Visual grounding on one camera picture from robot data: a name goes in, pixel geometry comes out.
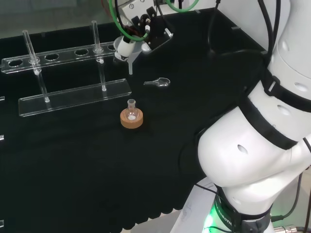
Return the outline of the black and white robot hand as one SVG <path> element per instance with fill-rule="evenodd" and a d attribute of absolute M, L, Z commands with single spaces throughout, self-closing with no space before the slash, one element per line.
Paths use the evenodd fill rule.
<path fill-rule="evenodd" d="M 125 62 L 140 46 L 140 51 L 149 54 L 173 37 L 169 23 L 164 18 L 156 0 L 127 0 L 119 4 L 109 0 L 109 11 L 121 33 L 116 46 L 115 59 Z"/>

